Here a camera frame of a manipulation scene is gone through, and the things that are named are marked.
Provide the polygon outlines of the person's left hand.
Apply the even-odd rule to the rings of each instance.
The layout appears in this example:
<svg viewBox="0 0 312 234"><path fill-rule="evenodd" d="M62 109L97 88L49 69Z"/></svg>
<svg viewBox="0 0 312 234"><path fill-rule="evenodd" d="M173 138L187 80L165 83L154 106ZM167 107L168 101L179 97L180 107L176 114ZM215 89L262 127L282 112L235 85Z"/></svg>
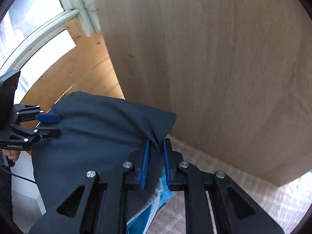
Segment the person's left hand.
<svg viewBox="0 0 312 234"><path fill-rule="evenodd" d="M20 151L12 151L12 150L5 150L1 149L1 152L4 156L8 157L9 160L16 162L20 156Z"/></svg>

